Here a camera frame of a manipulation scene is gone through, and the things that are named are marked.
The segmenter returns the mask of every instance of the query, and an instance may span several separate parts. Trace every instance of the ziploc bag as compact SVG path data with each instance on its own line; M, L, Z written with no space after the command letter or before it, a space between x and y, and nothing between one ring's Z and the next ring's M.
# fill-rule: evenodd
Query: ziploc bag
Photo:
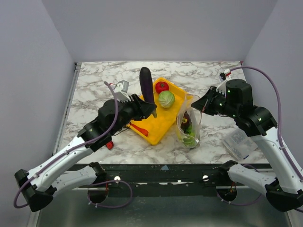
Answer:
M177 115L176 133L178 141L184 148L197 148L200 146L200 125L202 113L191 107L191 104L200 97L185 94Z

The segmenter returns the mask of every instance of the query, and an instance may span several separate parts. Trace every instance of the yellow tray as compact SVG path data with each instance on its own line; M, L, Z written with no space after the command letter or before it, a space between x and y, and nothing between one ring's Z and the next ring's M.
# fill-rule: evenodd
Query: yellow tray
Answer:
M158 101L159 94L155 90L155 86L158 82L166 82L169 85L169 90L175 95L175 103L169 108L165 109L160 106ZM157 105L157 118L154 118L153 115L150 115L149 118L142 120L140 122L131 121L131 123L137 125L142 129L148 131L148 137L144 136L133 126L130 126L132 130L138 133L142 138L147 140L150 144L156 145L168 131L168 129L176 122L176 117L178 115L179 109L184 101L186 91L180 89L173 83L170 83L164 78L157 79L153 84L153 93L155 97L155 103Z

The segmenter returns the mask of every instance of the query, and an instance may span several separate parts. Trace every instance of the marble tabletop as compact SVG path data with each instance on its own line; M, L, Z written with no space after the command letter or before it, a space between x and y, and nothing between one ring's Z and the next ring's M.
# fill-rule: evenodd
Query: marble tabletop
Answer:
M240 66L237 62L85 62L82 63L70 112L60 148L66 146L82 127L96 118L98 109L112 98L104 85L126 80L128 93L140 94L141 67L151 70L153 80L163 77L185 91L203 96L210 86L220 83L218 74L224 69ZM242 70L233 72L234 78L245 79ZM201 145L194 150L182 148L172 126L160 143L153 146L132 130L113 137L114 147L100 150L79 163L106 164L219 164L234 158L221 140L237 128L234 121L220 116L203 114ZM253 151L243 163L268 163L260 150Z

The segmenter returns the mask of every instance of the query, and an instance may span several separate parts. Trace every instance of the tomato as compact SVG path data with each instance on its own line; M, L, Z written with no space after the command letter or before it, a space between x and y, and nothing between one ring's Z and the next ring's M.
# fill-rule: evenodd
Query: tomato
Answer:
M162 91L168 91L169 85L165 82L158 82L156 84L156 92L160 94Z

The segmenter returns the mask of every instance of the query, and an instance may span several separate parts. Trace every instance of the clear plastic bag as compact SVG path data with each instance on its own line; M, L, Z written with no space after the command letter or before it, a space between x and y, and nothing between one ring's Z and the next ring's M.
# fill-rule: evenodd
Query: clear plastic bag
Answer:
M191 104L199 98L196 95L185 94L184 102L177 115L177 138L184 148L197 148L200 146L202 113L191 107Z

